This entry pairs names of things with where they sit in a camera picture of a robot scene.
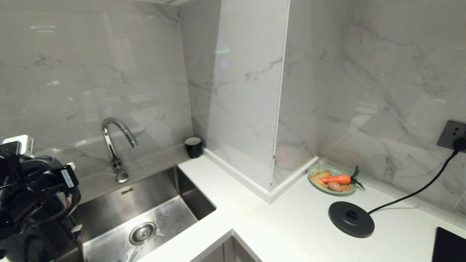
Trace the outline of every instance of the sink strainer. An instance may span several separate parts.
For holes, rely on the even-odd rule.
[[[157,227],[152,222],[142,223],[133,228],[130,233],[130,243],[136,246],[142,245],[155,236]]]

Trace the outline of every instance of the chrome faucet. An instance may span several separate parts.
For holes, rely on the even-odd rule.
[[[123,167],[121,160],[117,157],[117,154],[115,153],[115,148],[113,146],[112,139],[110,138],[109,124],[116,125],[126,136],[132,147],[137,146],[138,143],[136,141],[136,138],[134,138],[133,133],[131,133],[129,128],[120,120],[113,117],[109,117],[104,119],[104,121],[102,122],[103,138],[105,139],[105,143],[107,144],[107,148],[109,149],[110,156],[112,157],[113,172],[116,174],[117,182],[124,183],[128,180],[128,174],[126,173],[126,170]]]

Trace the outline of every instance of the plate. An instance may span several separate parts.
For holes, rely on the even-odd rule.
[[[339,175],[339,174],[348,174],[348,175],[352,175],[353,172],[348,172],[344,169],[341,169],[339,167],[336,167],[334,165],[329,165],[329,164],[317,164],[317,165],[313,165],[311,167],[309,167],[308,169],[308,179],[309,179],[309,182],[311,182],[312,185],[314,185],[315,187],[317,187],[317,189],[325,192],[325,193],[329,193],[329,194],[332,194],[332,195],[347,195],[347,194],[351,194],[353,193],[355,190],[356,190],[356,183],[355,182],[351,182],[349,184],[349,186],[351,187],[351,190],[350,191],[343,191],[343,192],[335,192],[335,191],[331,191],[327,188],[324,188],[324,187],[321,187],[320,185],[318,185],[317,183],[315,183],[314,181],[312,181],[312,179],[309,177],[312,175],[312,172],[314,172],[315,170],[317,170],[317,168],[320,167],[320,169],[329,169],[330,172],[332,173],[332,175],[336,176],[336,175]]]

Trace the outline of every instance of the label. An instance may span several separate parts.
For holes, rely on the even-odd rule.
[[[73,184],[73,181],[71,180],[71,177],[69,177],[69,173],[66,169],[62,169],[62,176],[65,179],[66,185],[69,188],[74,187],[75,185]]]

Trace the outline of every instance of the power outlet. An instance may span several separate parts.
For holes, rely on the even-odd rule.
[[[453,149],[453,142],[461,137],[466,138],[466,124],[449,120],[446,122],[437,145]]]

